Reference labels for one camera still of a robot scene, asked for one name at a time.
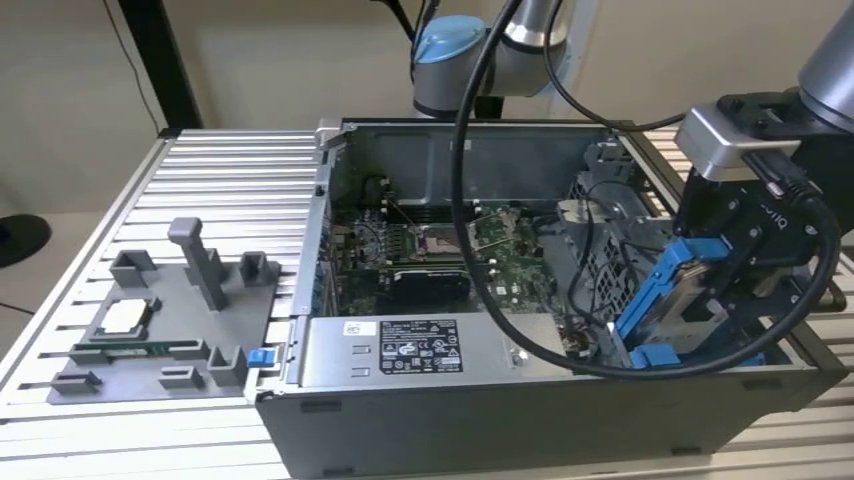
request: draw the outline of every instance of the metal rail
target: metal rail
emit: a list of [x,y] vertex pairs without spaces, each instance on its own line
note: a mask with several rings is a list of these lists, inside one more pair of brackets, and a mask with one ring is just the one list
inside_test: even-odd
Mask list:
[[[647,134],[685,176],[675,130]],[[255,409],[242,398],[51,406],[46,383],[63,368],[55,354],[80,338],[110,287],[108,261],[148,248],[178,261],[166,238],[176,215],[206,221],[206,245],[230,257],[266,250],[284,265],[267,342],[287,338],[308,199],[314,132],[188,131],[150,154],[22,340],[0,364],[15,367],[0,391],[0,478],[287,478]],[[854,370],[854,262],[837,283],[849,311],[810,325]],[[854,375],[810,408],[769,415],[715,455],[490,473],[483,478],[763,480],[852,478]],[[471,478],[442,477],[449,480]]]

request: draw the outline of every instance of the open computer chassis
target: open computer chassis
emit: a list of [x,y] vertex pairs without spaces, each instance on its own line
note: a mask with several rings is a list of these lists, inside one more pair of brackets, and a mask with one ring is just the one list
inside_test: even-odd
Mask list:
[[[845,370],[808,325],[755,365],[670,382],[578,376],[521,350],[470,275],[542,345],[631,366],[610,325],[671,237],[682,181],[642,135],[583,122],[475,123],[465,191],[479,268],[469,272],[451,226],[451,129],[362,119],[319,130],[299,315],[282,369],[266,372],[276,387],[256,402],[292,475],[706,454],[833,386]],[[599,322],[577,315],[570,296]],[[733,324],[682,360],[765,328],[757,319]]]

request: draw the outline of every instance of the power supply label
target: power supply label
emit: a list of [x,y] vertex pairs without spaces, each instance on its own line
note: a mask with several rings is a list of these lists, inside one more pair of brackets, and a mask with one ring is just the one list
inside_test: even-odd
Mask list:
[[379,342],[386,375],[463,371],[457,320],[381,322]]

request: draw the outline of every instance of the product label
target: product label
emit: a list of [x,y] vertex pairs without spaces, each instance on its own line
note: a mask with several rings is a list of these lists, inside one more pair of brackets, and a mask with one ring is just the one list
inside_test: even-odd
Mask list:
[[381,322],[379,341],[386,375],[463,371],[457,320]]
[[377,336],[377,322],[344,322],[346,337]]

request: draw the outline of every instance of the floor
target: floor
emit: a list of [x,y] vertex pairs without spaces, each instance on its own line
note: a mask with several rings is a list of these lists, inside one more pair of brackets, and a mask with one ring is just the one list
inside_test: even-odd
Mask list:
[[[42,217],[54,229],[42,251],[22,263],[0,268],[0,302],[38,310],[59,277],[86,242],[102,213],[48,214]],[[20,335],[30,315],[0,308],[0,358]]]

